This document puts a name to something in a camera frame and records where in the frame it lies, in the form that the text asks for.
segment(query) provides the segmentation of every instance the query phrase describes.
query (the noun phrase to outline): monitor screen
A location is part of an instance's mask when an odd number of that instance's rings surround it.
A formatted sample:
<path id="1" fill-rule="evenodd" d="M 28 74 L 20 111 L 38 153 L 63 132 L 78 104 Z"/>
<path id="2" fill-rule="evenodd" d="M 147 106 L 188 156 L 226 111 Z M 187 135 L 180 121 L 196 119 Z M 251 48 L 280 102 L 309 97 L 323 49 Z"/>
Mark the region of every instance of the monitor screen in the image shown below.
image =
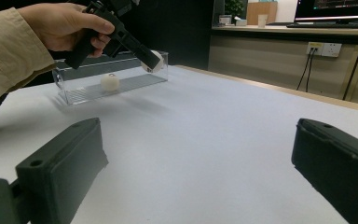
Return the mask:
<path id="1" fill-rule="evenodd" d="M 358 0 L 297 0 L 295 21 L 358 21 Z"/>

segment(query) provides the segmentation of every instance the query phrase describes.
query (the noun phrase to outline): clear plastic box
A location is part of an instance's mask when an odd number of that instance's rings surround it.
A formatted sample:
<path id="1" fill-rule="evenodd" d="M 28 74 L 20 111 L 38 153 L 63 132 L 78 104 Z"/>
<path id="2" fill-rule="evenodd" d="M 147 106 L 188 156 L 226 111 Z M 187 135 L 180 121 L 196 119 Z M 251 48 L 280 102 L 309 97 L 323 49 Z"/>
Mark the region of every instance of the clear plastic box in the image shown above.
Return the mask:
<path id="1" fill-rule="evenodd" d="M 162 68 L 154 73 L 147 72 L 141 61 L 132 53 L 121 52 L 115 58 L 101 56 L 87 58 L 82 65 L 73 69 L 64 60 L 57 60 L 53 77 L 59 88 L 59 95 L 68 105 L 78 105 L 104 96 L 138 89 L 168 80 L 168 53 L 159 51 L 163 58 Z M 114 74 L 119 79 L 115 91 L 106 91 L 101 78 Z"/>

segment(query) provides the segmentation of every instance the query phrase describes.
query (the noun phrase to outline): electrical socket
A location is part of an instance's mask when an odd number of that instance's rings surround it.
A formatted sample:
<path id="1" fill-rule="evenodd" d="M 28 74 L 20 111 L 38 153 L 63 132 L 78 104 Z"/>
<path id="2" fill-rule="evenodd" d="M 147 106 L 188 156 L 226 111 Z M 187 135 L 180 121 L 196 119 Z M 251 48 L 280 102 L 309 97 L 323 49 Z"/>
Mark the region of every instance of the electrical socket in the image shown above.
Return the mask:
<path id="1" fill-rule="evenodd" d="M 314 48 L 316 51 L 313 53 L 313 55 L 322 55 L 322 49 L 324 48 L 324 43 L 320 42 L 309 42 L 307 47 L 307 54 L 310 54 L 310 49 Z"/>
<path id="2" fill-rule="evenodd" d="M 322 56 L 326 57 L 338 57 L 339 51 L 341 50 L 342 44 L 335 43 L 324 43 L 322 49 Z"/>

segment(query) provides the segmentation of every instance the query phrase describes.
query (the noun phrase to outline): white round object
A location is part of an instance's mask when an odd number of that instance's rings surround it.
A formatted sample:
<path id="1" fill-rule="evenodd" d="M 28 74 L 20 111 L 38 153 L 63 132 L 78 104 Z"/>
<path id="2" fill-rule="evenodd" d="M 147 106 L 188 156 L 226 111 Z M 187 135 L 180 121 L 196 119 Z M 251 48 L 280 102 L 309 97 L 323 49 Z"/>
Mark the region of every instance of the white round object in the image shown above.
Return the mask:
<path id="1" fill-rule="evenodd" d="M 164 59 L 162 58 L 161 54 L 159 54 L 157 51 L 155 50 L 151 50 L 156 56 L 159 57 L 159 62 L 158 64 L 156 65 L 155 68 L 151 69 L 149 68 L 146 64 L 142 63 L 141 62 L 141 66 L 143 67 L 143 69 L 148 72 L 148 73 L 157 73 L 161 68 L 162 68 L 162 65 L 164 64 Z"/>
<path id="2" fill-rule="evenodd" d="M 101 78 L 101 87 L 104 91 L 116 91 L 119 85 L 120 80 L 113 73 L 107 74 Z"/>

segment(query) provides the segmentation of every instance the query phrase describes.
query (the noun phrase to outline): sleeve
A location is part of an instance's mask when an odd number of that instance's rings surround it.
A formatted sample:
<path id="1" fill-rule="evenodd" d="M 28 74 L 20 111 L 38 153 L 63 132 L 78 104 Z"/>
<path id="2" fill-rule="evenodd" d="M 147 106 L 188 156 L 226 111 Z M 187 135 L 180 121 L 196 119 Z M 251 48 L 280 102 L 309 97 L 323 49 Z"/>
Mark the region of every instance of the sleeve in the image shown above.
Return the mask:
<path id="1" fill-rule="evenodd" d="M 54 60 L 15 9 L 0 11 L 0 96 L 55 67 Z"/>

